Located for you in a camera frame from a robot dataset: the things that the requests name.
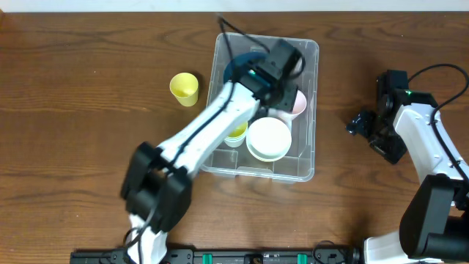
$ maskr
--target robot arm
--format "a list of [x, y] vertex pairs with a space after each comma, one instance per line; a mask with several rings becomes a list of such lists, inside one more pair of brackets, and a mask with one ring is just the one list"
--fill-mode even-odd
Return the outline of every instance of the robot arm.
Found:
[[[200, 133], [198, 133], [191, 144], [185, 148], [185, 152], [174, 164], [176, 168], [186, 168], [186, 182], [190, 182], [197, 176], [199, 167], [202, 165], [210, 153], [229, 135], [238, 125], [249, 121], [259, 108], [259, 100], [253, 97], [253, 92], [245, 88], [242, 84], [231, 82], [224, 85], [220, 95], [208, 106], [194, 121], [192, 121], [182, 131], [170, 139], [158, 145], [163, 150], [160, 153], [162, 159], [172, 161], [176, 156], [179, 146], [198, 128], [205, 120], [208, 120], [220, 109], [225, 100], [229, 97], [231, 88], [234, 89], [232, 102], [228, 104], [225, 111], [222, 111], [212, 122], [210, 122]], [[137, 214], [130, 214], [132, 228], [141, 227], [144, 224], [143, 218]], [[137, 232], [131, 234], [130, 240], [137, 236]], [[159, 231], [154, 233], [151, 229], [146, 230], [139, 243], [142, 247], [141, 263], [159, 263], [166, 255], [167, 232]], [[128, 254], [134, 262], [139, 262], [139, 245], [133, 245], [128, 249]]]
[[[367, 137], [370, 146], [393, 164], [409, 150], [421, 182], [402, 217], [399, 231], [365, 241], [365, 263], [469, 260], [465, 215], [448, 217], [454, 203], [458, 209], [466, 210], [467, 191], [430, 125], [435, 107], [437, 104], [429, 93], [408, 89], [405, 72], [390, 70], [378, 78], [378, 113], [362, 111], [360, 119], [347, 126], [350, 133]], [[469, 167], [446, 133], [439, 111], [435, 121], [443, 142], [461, 170], [468, 174]]]
[[298, 49], [279, 40], [265, 59], [239, 65], [233, 72], [234, 83], [224, 84], [218, 97], [186, 128], [156, 148], [146, 142], [137, 148], [121, 190], [132, 228], [143, 230], [130, 234], [129, 241], [139, 241], [128, 247], [133, 262], [158, 264], [163, 259], [167, 232], [191, 203], [199, 167], [231, 131], [253, 118], [260, 106], [292, 110], [298, 87], [290, 74], [302, 58]]

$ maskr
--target yellow cup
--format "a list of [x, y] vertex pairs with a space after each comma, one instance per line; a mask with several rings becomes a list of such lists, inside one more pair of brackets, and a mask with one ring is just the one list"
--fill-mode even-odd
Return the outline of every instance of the yellow cup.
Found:
[[229, 135], [229, 139], [236, 139], [244, 134], [244, 132], [248, 129], [248, 123], [244, 122], [241, 125], [238, 125]]
[[173, 77], [169, 89], [183, 106], [193, 106], [199, 99], [199, 82], [190, 73], [180, 73]]

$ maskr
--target white bowl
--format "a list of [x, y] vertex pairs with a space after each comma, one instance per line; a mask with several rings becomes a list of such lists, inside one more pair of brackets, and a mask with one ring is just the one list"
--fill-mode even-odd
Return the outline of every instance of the white bowl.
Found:
[[282, 121], [264, 117], [251, 124], [246, 136], [249, 152], [260, 161], [283, 158], [292, 145], [292, 134]]

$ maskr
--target plastic container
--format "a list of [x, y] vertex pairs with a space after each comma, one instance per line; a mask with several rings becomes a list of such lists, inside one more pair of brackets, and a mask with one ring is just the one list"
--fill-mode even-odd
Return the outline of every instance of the plastic container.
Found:
[[[251, 35], [272, 47], [278, 37]], [[236, 33], [228, 33], [233, 55], [264, 50]], [[292, 121], [292, 144], [287, 154], [274, 162], [263, 162], [249, 153], [246, 144], [233, 149], [220, 144], [202, 164], [201, 169], [217, 176], [234, 177], [248, 175], [272, 178], [285, 183], [304, 182], [314, 175], [314, 140], [316, 133], [317, 66], [319, 46], [313, 40], [284, 38], [298, 48], [306, 59], [305, 70], [294, 81], [306, 96], [306, 110]], [[229, 55], [223, 36], [217, 37], [213, 57], [212, 77], [208, 92], [207, 105], [216, 98], [223, 88], [224, 70], [229, 64]]]

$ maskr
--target wooden table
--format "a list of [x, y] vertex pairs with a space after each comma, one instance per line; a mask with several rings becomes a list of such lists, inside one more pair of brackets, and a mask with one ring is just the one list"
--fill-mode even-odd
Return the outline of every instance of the wooden table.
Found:
[[[396, 230], [418, 188], [408, 154], [388, 164], [345, 123], [374, 107], [375, 78], [449, 62], [469, 69], [467, 13], [226, 14], [252, 34], [320, 45], [316, 172], [287, 185], [201, 173], [172, 243], [211, 248], [311, 248]], [[74, 249], [112, 248], [129, 228], [119, 198], [128, 160], [205, 107], [215, 38], [211, 13], [6, 14], [0, 31], [0, 263], [67, 263]], [[169, 92], [199, 77], [199, 102]], [[438, 102], [463, 77], [435, 69], [411, 88]], [[469, 97], [443, 110], [469, 158]]]

